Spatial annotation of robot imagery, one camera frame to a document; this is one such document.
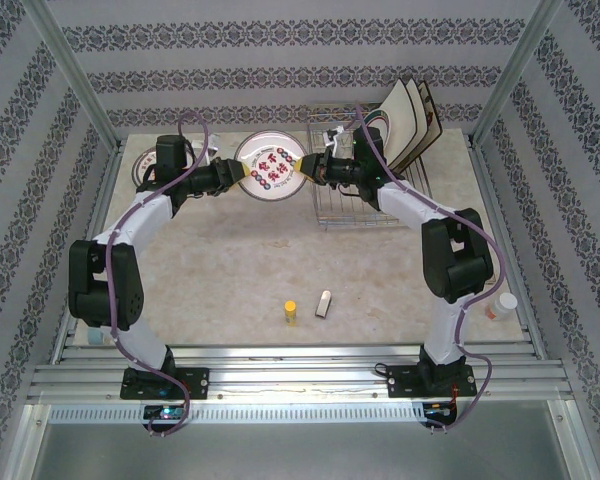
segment robotic arm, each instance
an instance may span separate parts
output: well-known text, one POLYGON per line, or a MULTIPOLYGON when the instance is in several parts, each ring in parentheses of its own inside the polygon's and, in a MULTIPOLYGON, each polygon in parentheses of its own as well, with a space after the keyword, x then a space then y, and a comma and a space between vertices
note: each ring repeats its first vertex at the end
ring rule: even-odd
MULTIPOLYGON (((151 172, 146 173, 144 182, 126 210, 128 212, 137 204, 142 205, 117 232, 112 250, 113 279, 110 279, 116 287, 118 341, 139 362, 173 378, 178 377, 178 369, 171 350, 141 317, 144 293, 137 256, 149 245, 158 230, 178 213, 187 198, 200 198, 205 193, 220 195, 249 174, 248 168, 241 162, 214 159, 208 166, 198 167, 191 172, 181 183, 145 202, 149 195, 186 170, 185 148, 185 139, 179 135, 158 137, 155 179, 149 181, 151 172)), ((69 251, 69 310, 88 326, 105 331, 111 330, 109 294, 107 280, 98 278, 98 275, 105 270, 105 249, 114 226, 93 240, 74 242, 69 251)), ((170 399, 178 394, 178 389, 173 388, 174 385, 169 381, 133 362, 129 362, 129 365, 123 380, 122 398, 125 398, 124 387, 131 387, 127 391, 132 391, 134 385, 137 386, 136 392, 142 392, 143 398, 170 399)))
MULTIPOLYGON (((382 155, 380 133, 369 128, 371 140, 382 155)), ((396 185, 378 162, 362 128, 353 133, 353 159, 336 158, 337 137, 341 131, 328 132, 324 153, 305 156, 296 169, 318 185, 336 188, 355 185, 360 198, 378 211, 392 215, 409 228, 421 230, 424 278, 435 296, 433 325, 420 351, 417 369, 405 368, 401 375, 407 394, 401 396, 448 396, 452 388, 459 395, 475 395, 473 373, 458 346, 464 344, 465 332, 457 342, 455 330, 464 304, 484 289, 493 275, 493 263, 487 242, 466 225, 446 217, 433 206, 447 211, 454 209, 437 204, 425 205, 396 185)), ((404 179, 400 182, 413 187, 404 179)), ((473 209, 455 214, 482 228, 479 214, 473 209)))

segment yellow cap vial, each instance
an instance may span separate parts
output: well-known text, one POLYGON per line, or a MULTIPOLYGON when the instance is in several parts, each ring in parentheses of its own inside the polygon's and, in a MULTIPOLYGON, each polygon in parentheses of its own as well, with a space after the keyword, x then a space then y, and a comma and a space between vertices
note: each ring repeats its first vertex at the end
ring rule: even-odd
POLYGON ((284 304, 284 318, 287 325, 293 327, 296 324, 296 302, 289 300, 284 304))

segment small vial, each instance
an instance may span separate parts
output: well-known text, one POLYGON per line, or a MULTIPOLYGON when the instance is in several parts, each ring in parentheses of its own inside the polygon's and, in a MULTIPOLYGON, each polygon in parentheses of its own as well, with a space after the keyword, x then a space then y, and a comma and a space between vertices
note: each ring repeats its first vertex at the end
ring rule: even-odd
POLYGON ((296 325, 296 302, 289 300, 284 304, 284 318, 287 325, 295 327, 296 325))
POLYGON ((318 303, 318 308, 316 308, 316 317, 327 318, 327 310, 329 310, 329 305, 331 305, 331 292, 329 290, 325 290, 322 292, 320 303, 318 303))
POLYGON ((504 320, 518 306, 518 299, 511 293, 501 293, 487 305, 485 313, 490 320, 504 320))

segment circular plate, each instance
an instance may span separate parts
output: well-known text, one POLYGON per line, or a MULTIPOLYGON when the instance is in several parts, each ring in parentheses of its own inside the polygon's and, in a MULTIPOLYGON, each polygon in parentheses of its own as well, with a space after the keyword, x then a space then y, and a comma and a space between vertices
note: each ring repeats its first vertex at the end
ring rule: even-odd
POLYGON ((306 152, 287 133, 267 130, 247 138, 236 150, 235 160, 244 163, 251 175, 240 187, 258 200, 284 200, 302 188, 306 177, 293 169, 306 152))
MULTIPOLYGON (((147 168, 149 168, 149 165, 154 163, 156 163, 156 147, 151 147, 133 162, 133 167, 131 168, 131 180, 133 180, 133 184, 136 187, 139 187, 142 183, 144 173, 147 171, 147 168)), ((191 165, 193 165, 191 154, 187 151, 187 167, 190 167, 191 165)), ((155 173, 152 172, 151 175, 149 175, 149 180, 153 180, 154 178, 155 173)))
POLYGON ((384 110, 377 108, 364 117, 364 123, 367 127, 374 127, 380 130, 380 137, 382 137, 382 143, 386 146, 389 134, 391 133, 391 120, 389 114, 384 110))

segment gray floor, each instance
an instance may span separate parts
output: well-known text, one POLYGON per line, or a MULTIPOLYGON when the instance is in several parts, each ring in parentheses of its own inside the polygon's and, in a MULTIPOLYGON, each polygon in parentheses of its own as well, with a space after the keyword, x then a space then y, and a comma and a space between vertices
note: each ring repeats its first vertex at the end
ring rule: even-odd
MULTIPOLYGON (((306 143, 305 132, 292 133, 306 143)), ((233 157, 246 136, 220 134, 220 155, 233 157)), ((133 199, 131 167, 155 139, 129 137, 107 225, 133 199)), ((488 223, 459 130, 445 131, 424 163, 437 201, 473 207, 488 223)), ((238 187, 218 198, 190 200, 156 235, 139 265, 144 315, 168 344, 421 343, 431 322, 433 296, 422 276, 420 232, 325 231, 316 221, 308 182, 281 202, 255 200, 238 187), (323 290, 333 295, 326 320, 314 316, 323 290), (287 300, 298 305, 297 327, 285 324, 287 300)), ((470 310, 468 338, 523 339, 515 315, 493 322, 484 315, 484 303, 470 310)), ((87 343, 84 324, 73 341, 87 343)))
POLYGON ((483 402, 458 429, 418 423, 51 425, 36 480, 566 479, 544 402, 483 402))

